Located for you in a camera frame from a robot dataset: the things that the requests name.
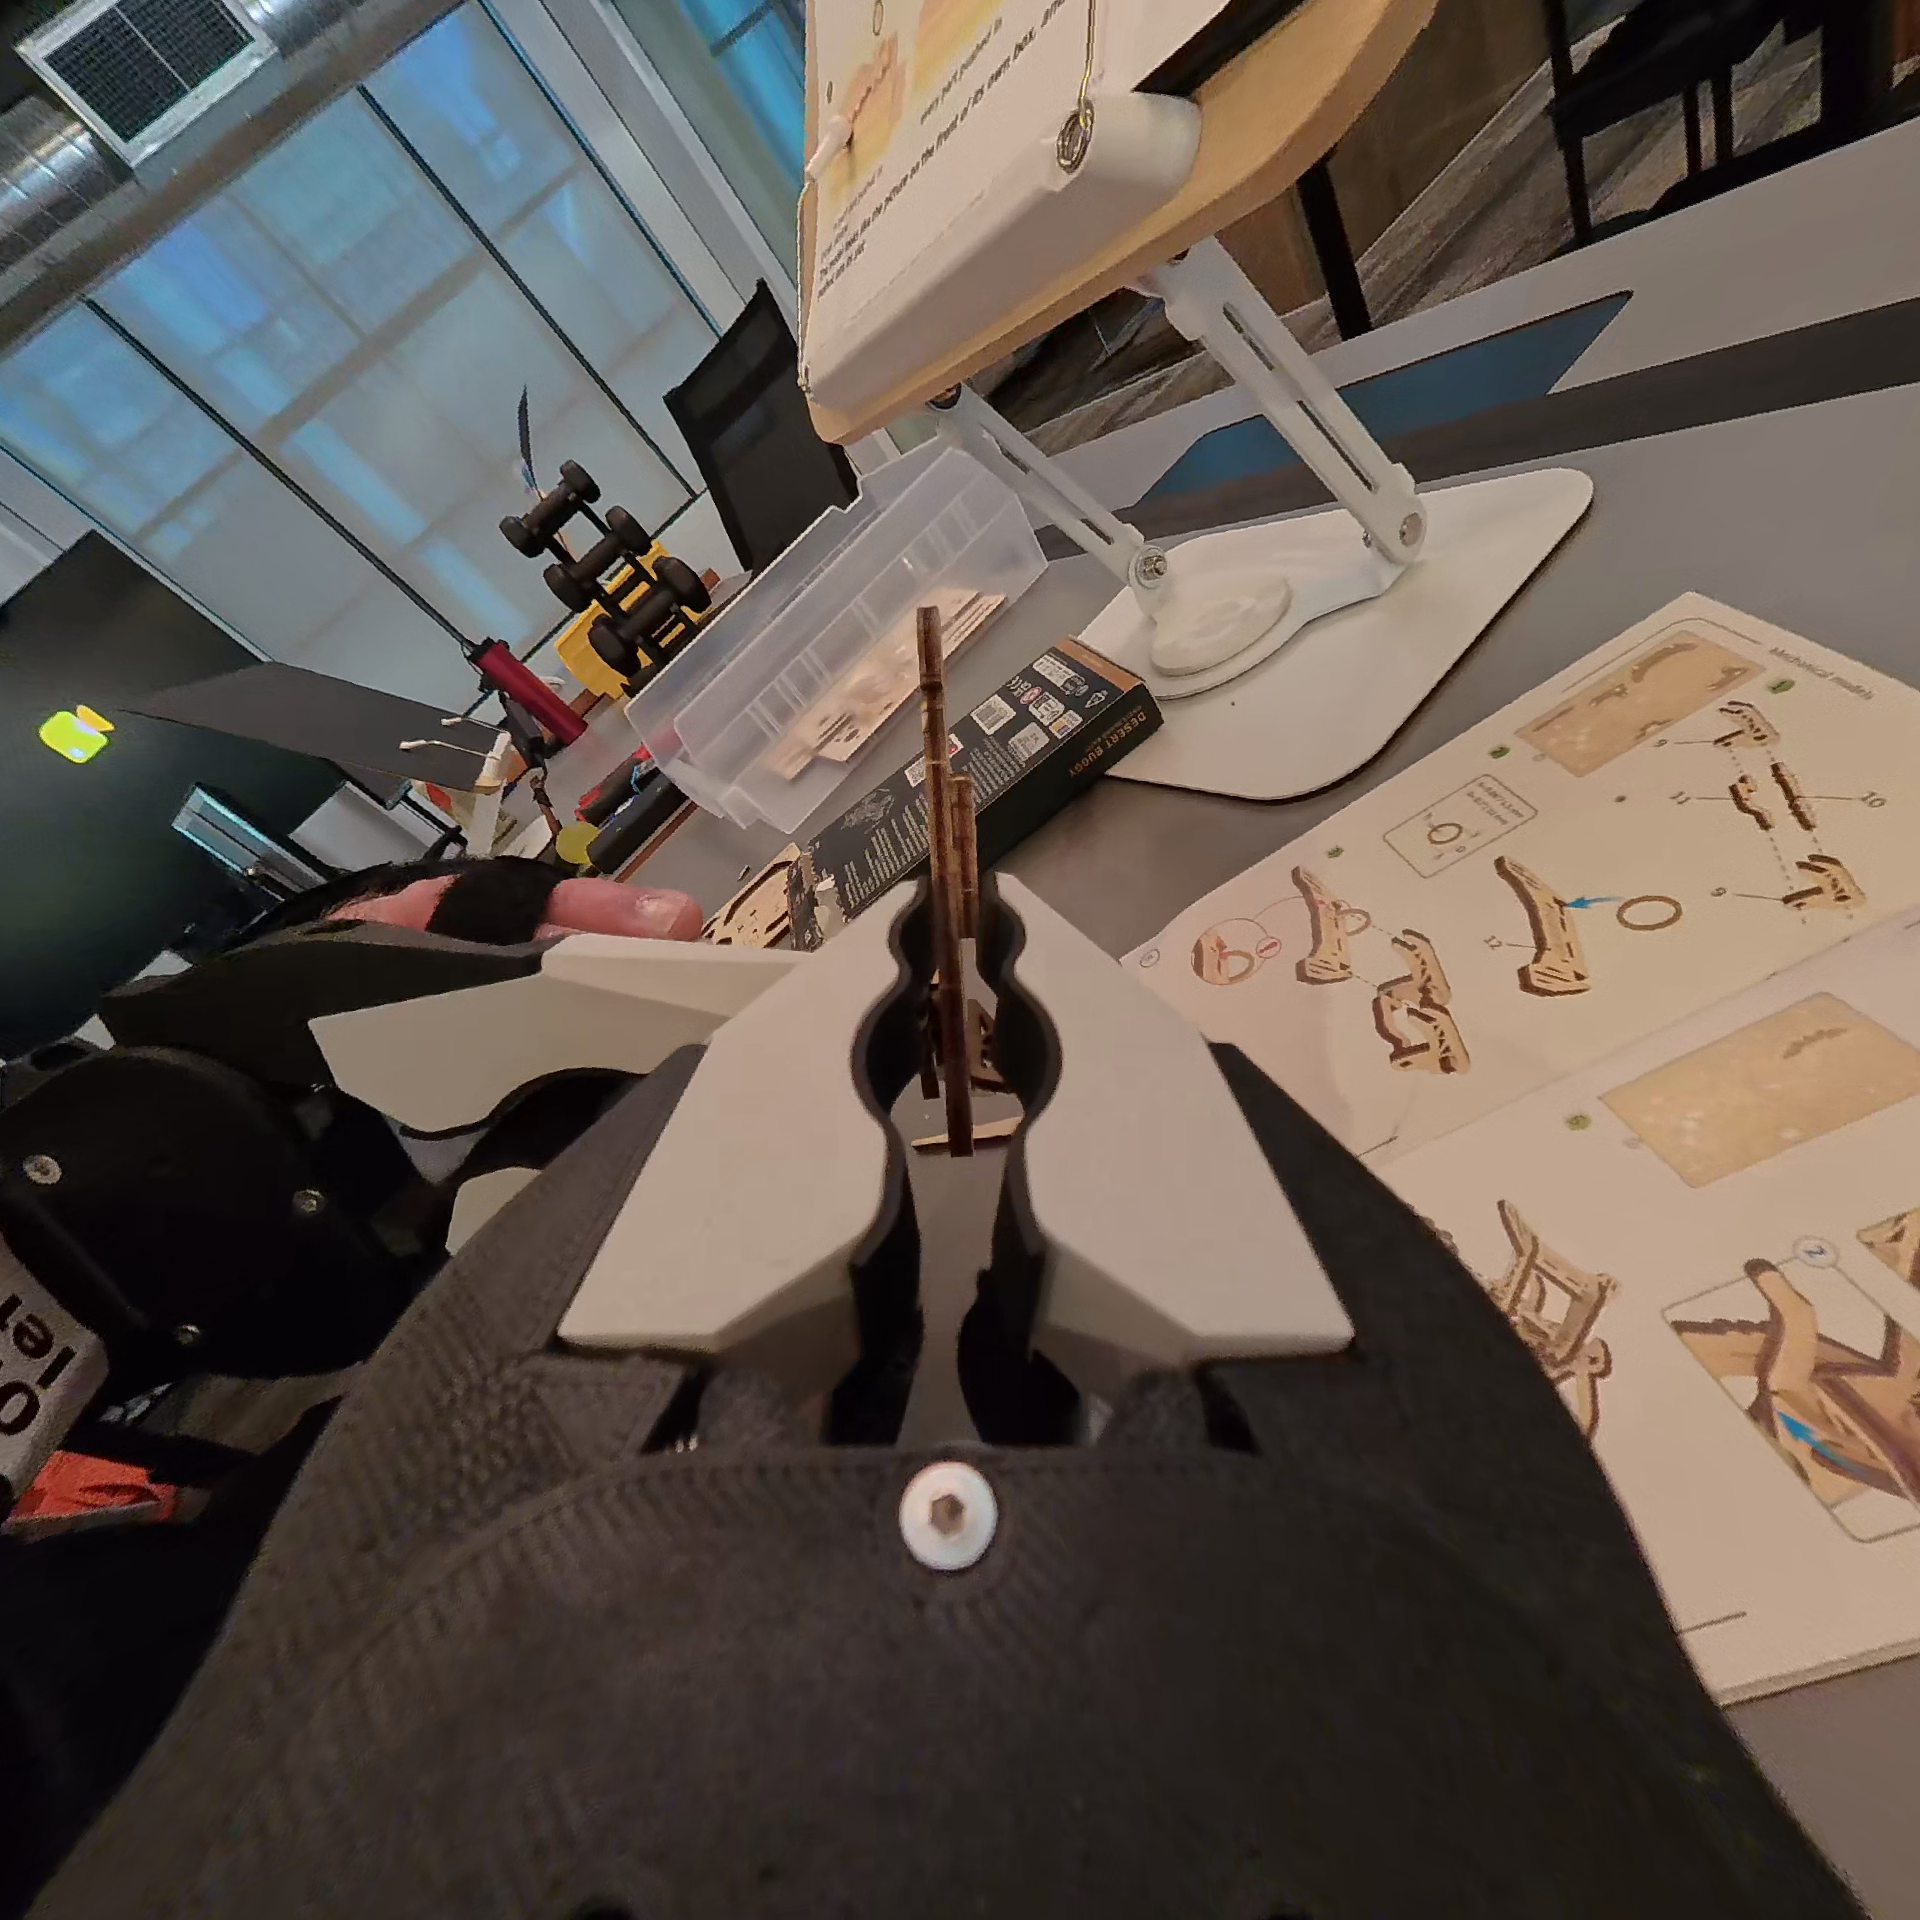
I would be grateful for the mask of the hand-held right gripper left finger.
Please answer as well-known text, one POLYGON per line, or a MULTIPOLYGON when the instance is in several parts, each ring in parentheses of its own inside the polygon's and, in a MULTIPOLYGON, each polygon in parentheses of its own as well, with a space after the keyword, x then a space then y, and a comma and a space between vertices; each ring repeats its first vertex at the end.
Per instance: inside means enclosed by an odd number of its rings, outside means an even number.
POLYGON ((824 1441, 899 1441, 923 1248, 891 1107, 928 975, 928 879, 905 879, 715 1027, 555 1320, 567 1351, 755 1371, 819 1403, 824 1441))

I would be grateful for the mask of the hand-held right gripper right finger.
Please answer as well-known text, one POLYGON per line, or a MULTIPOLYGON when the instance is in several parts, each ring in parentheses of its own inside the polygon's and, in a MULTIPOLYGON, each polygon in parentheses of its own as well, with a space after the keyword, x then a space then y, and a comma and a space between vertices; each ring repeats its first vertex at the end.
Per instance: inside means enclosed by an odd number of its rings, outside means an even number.
POLYGON ((1067 1441, 1138 1374, 1336 1356, 1349 1313, 1242 1080, 1064 914, 997 877, 997 1441, 1067 1441))

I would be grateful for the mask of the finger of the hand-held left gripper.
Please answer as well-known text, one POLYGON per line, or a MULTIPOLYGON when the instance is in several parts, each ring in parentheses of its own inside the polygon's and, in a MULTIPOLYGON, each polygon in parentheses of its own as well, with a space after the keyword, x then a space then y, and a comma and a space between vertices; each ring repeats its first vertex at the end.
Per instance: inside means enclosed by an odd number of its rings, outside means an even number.
POLYGON ((536 975, 319 1018, 311 1042, 342 1097, 445 1138, 561 1073, 651 1077, 797 968, 789 951, 561 938, 536 975))
POLYGON ((454 1194, 445 1256, 469 1256, 478 1239, 505 1239, 505 1256, 567 1248, 597 1198, 597 1174, 587 1162, 552 1167, 486 1167, 454 1194))

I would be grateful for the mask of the black model kit box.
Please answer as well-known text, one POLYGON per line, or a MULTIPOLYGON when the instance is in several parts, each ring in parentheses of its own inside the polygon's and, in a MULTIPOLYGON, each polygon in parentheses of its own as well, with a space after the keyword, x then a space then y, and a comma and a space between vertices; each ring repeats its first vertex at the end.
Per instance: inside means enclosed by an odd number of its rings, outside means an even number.
MULTIPOLYGON (((975 848, 997 871, 1096 780, 1163 736, 1163 701, 1120 660, 1059 642, 947 722, 947 772, 975 780, 975 848)), ((928 871, 923 756, 905 756, 789 864, 789 951, 824 951, 928 871)))

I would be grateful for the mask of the person's left hand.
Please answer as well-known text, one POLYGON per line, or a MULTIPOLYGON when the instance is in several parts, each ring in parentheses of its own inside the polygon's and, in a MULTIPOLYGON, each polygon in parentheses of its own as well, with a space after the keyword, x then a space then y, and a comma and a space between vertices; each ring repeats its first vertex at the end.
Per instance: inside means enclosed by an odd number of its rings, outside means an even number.
POLYGON ((699 945, 702 908, 683 895, 621 887, 608 877, 555 877, 547 864, 499 856, 329 908, 329 923, 388 923, 478 951, 525 951, 555 938, 699 945))

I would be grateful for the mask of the laser-cut wooden sheet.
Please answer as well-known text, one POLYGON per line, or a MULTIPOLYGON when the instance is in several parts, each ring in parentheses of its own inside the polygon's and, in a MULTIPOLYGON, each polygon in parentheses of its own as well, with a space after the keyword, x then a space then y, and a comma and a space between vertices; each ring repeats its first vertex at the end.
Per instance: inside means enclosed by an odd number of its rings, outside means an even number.
POLYGON ((804 932, 797 932, 799 879, 816 877, 804 848, 779 848, 761 877, 736 887, 736 901, 702 923, 712 951, 797 951, 804 956, 804 932))

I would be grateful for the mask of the red cylindrical tool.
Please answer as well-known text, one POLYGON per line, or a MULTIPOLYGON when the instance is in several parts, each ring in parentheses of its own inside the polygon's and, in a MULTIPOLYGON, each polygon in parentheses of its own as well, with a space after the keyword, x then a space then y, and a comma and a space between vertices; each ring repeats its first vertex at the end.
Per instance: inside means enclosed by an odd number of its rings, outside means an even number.
POLYGON ((555 748, 577 748, 587 722, 567 707, 561 690, 552 690, 505 642, 460 642, 469 676, 514 701, 530 728, 547 728, 555 748))

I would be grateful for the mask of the wooden part sheets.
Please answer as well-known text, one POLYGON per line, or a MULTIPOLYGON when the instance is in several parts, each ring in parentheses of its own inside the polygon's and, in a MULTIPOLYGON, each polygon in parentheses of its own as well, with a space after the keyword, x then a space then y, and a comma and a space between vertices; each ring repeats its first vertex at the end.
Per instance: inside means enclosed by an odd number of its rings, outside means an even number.
MULTIPOLYGON (((992 620, 1005 591, 935 591, 942 660, 951 660, 992 620)), ((915 695, 915 610, 891 620, 766 750, 766 766, 797 782, 816 756, 851 766, 891 707, 915 695)))

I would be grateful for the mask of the instruction booklet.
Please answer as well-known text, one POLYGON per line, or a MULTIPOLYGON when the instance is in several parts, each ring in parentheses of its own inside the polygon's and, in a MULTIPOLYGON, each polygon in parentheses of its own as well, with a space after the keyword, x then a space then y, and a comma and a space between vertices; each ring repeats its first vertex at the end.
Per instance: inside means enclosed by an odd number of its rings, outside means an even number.
POLYGON ((1920 1638, 1912 736, 1682 591, 1125 956, 1479 1279, 1723 1704, 1920 1638))

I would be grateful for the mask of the black display screen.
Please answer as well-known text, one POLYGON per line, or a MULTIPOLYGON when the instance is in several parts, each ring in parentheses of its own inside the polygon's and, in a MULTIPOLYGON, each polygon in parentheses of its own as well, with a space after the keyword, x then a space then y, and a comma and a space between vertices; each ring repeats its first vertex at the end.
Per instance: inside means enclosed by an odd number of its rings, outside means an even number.
POLYGON ((0 1049, 8 1061, 180 951, 231 932, 245 887, 174 819, 189 788, 294 840, 342 772, 283 748, 135 717, 248 654, 97 535, 0 610, 0 1049))

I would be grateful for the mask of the clear plastic bin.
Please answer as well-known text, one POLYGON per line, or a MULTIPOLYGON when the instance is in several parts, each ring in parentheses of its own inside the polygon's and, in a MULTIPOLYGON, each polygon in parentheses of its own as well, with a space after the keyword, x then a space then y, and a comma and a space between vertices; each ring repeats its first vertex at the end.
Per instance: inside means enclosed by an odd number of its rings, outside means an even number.
POLYGON ((915 686, 915 607, 1012 607, 1038 574, 1021 493, 928 438, 868 471, 851 507, 819 516, 621 717, 683 802, 729 828, 797 830, 851 780, 819 750, 780 772, 799 717, 891 634, 915 686))

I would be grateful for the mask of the black office chair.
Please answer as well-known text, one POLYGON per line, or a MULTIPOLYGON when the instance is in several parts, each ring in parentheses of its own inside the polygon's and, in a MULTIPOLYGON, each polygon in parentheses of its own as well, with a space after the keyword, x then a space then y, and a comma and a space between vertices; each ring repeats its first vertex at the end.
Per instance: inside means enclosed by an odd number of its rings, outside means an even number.
POLYGON ((799 400, 799 348, 780 303, 761 283, 715 348, 664 391, 736 557, 761 574, 816 518, 855 501, 855 468, 819 438, 799 400))

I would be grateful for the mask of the blue desk mat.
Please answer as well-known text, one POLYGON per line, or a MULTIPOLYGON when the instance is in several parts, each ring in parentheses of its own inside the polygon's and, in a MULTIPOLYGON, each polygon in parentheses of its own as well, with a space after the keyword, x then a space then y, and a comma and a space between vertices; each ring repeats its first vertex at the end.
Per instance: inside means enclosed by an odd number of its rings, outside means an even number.
MULTIPOLYGON (((1390 446, 1399 436, 1418 427, 1444 427, 1444 424, 1467 424, 1505 407, 1529 407, 1546 400, 1575 356, 1618 321, 1630 294, 1601 294, 1567 311, 1546 311, 1533 327, 1370 373, 1356 386, 1343 386, 1336 400, 1349 407, 1349 419, 1390 446)), ((1284 436, 1266 419, 1208 427, 1207 438, 1194 438, 1144 493, 1168 501, 1168 493, 1194 493, 1194 488, 1215 488, 1215 486, 1242 486, 1242 480, 1266 480, 1305 468, 1297 446, 1284 446, 1284 436)))

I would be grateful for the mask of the white vent grille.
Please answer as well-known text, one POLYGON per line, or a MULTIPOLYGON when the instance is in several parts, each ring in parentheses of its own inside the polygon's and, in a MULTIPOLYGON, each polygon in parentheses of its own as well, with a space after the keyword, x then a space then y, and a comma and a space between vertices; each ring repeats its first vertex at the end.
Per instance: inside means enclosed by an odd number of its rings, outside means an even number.
POLYGON ((149 163, 274 61, 274 37, 231 0, 81 0, 11 53, 122 157, 149 163))

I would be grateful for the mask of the white instruction sheet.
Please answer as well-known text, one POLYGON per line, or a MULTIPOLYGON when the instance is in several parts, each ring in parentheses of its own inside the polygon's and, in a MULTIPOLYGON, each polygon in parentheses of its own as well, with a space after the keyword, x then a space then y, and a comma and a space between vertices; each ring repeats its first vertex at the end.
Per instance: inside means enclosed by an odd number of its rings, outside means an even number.
POLYGON ((855 412, 1163 208, 1199 111, 1120 88, 1106 4, 804 4, 799 386, 855 412))

